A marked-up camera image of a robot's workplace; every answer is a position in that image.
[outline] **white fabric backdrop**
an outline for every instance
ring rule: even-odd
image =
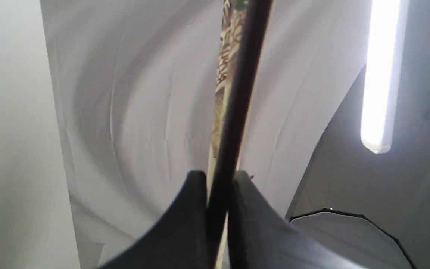
[[[79,252],[88,253],[81,264],[90,266],[140,237],[186,172],[206,170],[222,1],[41,4]],[[370,1],[275,1],[241,168],[282,216],[365,64],[369,11]]]

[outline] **fluorescent light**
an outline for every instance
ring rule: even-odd
[[[374,153],[391,148],[409,0],[373,0],[361,140]]]

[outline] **black pole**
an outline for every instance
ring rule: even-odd
[[[232,179],[248,113],[272,0],[249,0],[237,68],[225,114],[220,150],[208,202],[207,239],[210,268],[215,266],[227,213]]]

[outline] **white wall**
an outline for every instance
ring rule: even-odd
[[[38,0],[0,0],[0,268],[79,268]]]

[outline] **ceiling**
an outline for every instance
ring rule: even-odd
[[[391,150],[375,155],[361,143],[362,71],[292,209],[294,216],[324,207],[362,213],[398,237],[419,268],[430,268],[430,1],[411,1],[405,42]]]

